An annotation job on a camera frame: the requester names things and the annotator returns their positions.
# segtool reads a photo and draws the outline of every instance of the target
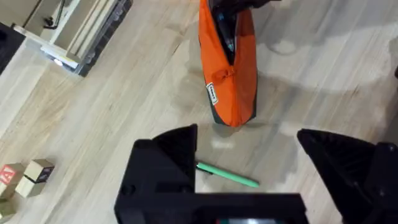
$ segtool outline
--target green marker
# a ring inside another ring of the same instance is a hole
[[[209,172],[211,174],[216,174],[219,176],[222,176],[224,178],[239,182],[241,184],[250,186],[250,187],[259,187],[259,183],[254,181],[254,180],[250,180],[248,178],[242,177],[242,176],[238,176],[236,174],[232,174],[228,171],[219,169],[217,167],[213,167],[211,165],[208,164],[204,164],[202,162],[197,162],[197,168],[200,170],[203,170],[205,172]]]

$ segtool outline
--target black plastic part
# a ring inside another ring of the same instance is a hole
[[[382,209],[398,210],[398,147],[395,144],[377,144],[365,188]]]
[[[58,11],[58,15],[57,15],[57,19],[55,20],[55,24],[53,23],[52,17],[44,18],[44,22],[46,23],[46,25],[43,26],[44,29],[55,30],[58,28],[64,7],[65,7],[65,0],[61,0],[60,10]]]
[[[348,136],[302,129],[310,156],[347,224],[398,223],[398,152]]]
[[[0,22],[0,75],[24,40],[24,35]]]
[[[197,125],[138,140],[114,207],[119,224],[214,224],[273,218],[307,224],[299,194],[195,194]]]

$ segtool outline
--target orange and black bag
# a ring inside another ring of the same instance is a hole
[[[201,62],[216,123],[237,127],[256,116],[256,38],[249,8],[269,1],[200,1]]]

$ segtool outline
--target white label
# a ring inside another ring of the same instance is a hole
[[[207,84],[206,88],[209,92],[211,102],[213,103],[213,105],[216,105],[216,103],[218,102],[218,98],[213,83]]]

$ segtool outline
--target orange bag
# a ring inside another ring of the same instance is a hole
[[[235,58],[230,65],[207,0],[200,1],[201,62],[216,123],[237,127],[256,116],[256,39],[250,9],[236,15]]]

